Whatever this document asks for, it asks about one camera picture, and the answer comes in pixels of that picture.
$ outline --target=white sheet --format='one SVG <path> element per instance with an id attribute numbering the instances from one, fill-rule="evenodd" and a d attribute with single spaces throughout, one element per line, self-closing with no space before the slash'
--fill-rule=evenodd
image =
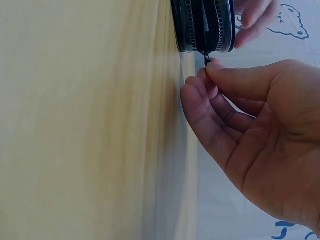
<path id="1" fill-rule="evenodd" d="M 228 67 L 262 66 L 285 59 L 319 67 L 320 0 L 283 0 L 281 4 L 278 18 L 259 39 L 212 57 Z M 203 61 L 198 55 L 197 66 Z M 317 239 L 308 228 L 280 222 L 247 201 L 202 147 L 198 184 L 198 240 Z"/>

